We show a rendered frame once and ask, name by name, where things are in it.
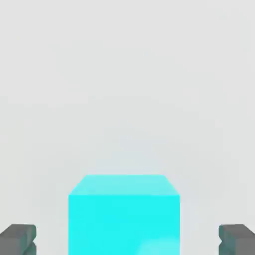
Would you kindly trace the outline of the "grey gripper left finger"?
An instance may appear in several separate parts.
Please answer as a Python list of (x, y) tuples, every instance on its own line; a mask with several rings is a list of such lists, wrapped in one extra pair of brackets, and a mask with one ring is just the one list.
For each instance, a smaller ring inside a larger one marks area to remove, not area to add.
[(0, 234), (0, 255), (37, 255), (36, 226), (12, 224)]

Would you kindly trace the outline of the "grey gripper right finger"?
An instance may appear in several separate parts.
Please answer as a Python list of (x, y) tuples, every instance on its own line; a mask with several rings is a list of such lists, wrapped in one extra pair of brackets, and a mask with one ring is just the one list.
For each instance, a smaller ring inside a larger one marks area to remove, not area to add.
[(219, 255), (255, 255), (255, 233), (243, 224), (219, 226)]

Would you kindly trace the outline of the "small cyan cube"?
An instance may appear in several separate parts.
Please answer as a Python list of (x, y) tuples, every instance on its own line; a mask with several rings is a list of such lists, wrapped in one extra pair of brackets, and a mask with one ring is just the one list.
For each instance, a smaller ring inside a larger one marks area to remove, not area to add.
[(86, 175), (68, 196), (68, 255), (180, 255), (180, 195), (163, 175)]

